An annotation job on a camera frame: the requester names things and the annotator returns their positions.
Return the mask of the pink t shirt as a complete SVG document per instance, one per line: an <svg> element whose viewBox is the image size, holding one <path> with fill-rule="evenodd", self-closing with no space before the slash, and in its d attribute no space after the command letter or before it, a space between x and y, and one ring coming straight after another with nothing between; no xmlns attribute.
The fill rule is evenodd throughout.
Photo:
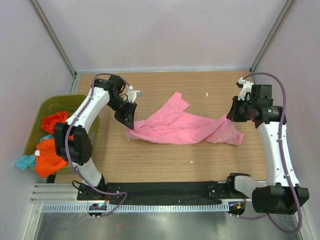
<svg viewBox="0 0 320 240"><path fill-rule="evenodd" d="M128 129L125 135L131 140L156 144L190 145L202 141L234 146L242 144L245 135L225 115L211 119L185 112L188 107L183 95L175 92L146 120L135 121L134 129Z"/></svg>

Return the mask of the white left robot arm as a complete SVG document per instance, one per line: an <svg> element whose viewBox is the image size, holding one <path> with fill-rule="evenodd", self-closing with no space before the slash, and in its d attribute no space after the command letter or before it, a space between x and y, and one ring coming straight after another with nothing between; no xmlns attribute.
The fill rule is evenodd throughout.
<svg viewBox="0 0 320 240"><path fill-rule="evenodd" d="M113 73L107 76L108 79L102 79L101 73L94 76L84 101L65 122L55 124L53 134L56 155L68 163L95 200L101 200L107 192L105 179L92 159L90 128L100 111L108 106L114 111L114 118L132 130L136 99L142 94L121 76Z"/></svg>

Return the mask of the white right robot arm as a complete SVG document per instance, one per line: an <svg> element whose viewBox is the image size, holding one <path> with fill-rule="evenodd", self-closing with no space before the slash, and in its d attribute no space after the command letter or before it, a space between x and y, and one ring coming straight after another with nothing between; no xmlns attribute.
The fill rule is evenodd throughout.
<svg viewBox="0 0 320 240"><path fill-rule="evenodd" d="M225 185L225 192L231 198L243 193L251 199L257 213L293 215L310 194L300 186L291 163L283 107L273 104L271 85L241 81L237 87L240 93L232 98L227 119L254 122L262 140L267 178L266 185L262 185L248 174L231 173L233 181Z"/></svg>

